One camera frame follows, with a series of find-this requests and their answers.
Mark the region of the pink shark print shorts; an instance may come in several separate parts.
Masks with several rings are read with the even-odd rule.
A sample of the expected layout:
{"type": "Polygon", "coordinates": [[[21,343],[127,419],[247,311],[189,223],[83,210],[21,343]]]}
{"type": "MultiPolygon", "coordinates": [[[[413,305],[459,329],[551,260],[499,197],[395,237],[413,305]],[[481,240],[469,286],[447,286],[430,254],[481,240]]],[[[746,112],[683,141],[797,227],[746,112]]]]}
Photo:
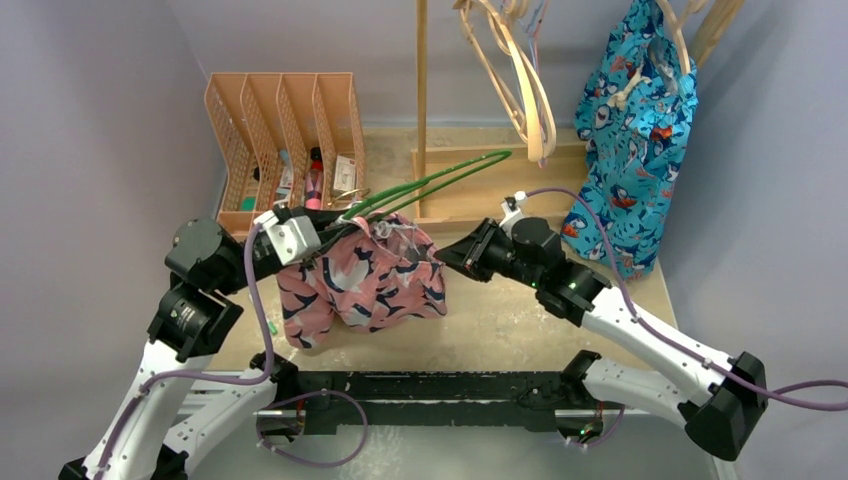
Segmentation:
{"type": "Polygon", "coordinates": [[[328,252],[276,277],[282,331],[294,348],[318,347],[335,319],[370,334],[447,314],[444,264],[427,233],[397,213],[349,225],[353,232],[328,252]]]}

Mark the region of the green plastic hanger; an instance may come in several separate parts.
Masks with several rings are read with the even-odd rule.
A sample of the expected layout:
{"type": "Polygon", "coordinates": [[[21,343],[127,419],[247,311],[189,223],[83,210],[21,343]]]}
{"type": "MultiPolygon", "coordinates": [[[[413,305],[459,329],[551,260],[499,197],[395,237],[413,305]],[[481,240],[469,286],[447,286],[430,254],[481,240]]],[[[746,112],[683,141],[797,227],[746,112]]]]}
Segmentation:
{"type": "Polygon", "coordinates": [[[512,149],[494,150],[421,179],[391,187],[349,208],[341,215],[339,221],[350,222],[357,218],[369,222],[380,220],[471,175],[493,167],[512,155],[512,149]]]}

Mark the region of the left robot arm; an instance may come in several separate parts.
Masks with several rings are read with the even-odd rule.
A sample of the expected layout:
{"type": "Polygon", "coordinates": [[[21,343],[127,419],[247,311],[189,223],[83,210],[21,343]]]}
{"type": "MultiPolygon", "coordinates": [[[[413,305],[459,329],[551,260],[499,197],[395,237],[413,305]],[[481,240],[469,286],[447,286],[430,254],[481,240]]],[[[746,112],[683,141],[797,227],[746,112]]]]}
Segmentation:
{"type": "Polygon", "coordinates": [[[243,308],[230,299],[260,280],[327,250],[348,234],[337,211],[274,207],[239,241],[218,222],[193,219],[175,233],[165,263],[170,286],[148,327],[135,377],[96,447],[66,463],[63,479],[187,479],[256,412],[303,402],[298,367],[278,356],[262,325],[263,350],[235,375],[207,368],[243,308]]]}

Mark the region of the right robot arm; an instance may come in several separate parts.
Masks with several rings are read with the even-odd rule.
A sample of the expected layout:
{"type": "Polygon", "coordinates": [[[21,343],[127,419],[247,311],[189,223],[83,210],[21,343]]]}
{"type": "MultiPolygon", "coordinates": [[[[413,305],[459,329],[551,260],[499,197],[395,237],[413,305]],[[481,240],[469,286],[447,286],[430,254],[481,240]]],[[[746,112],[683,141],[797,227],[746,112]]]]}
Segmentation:
{"type": "Polygon", "coordinates": [[[576,356],[561,381],[573,406],[596,399],[649,412],[682,427],[693,443],[725,461],[738,459],[767,409],[764,395],[741,384],[765,387],[758,357],[711,348],[628,306],[621,288],[567,258],[544,219],[521,219],[510,231],[485,219],[435,256],[478,282],[500,275],[532,288],[554,317],[613,341],[648,365],[631,369],[593,353],[576,356]]]}

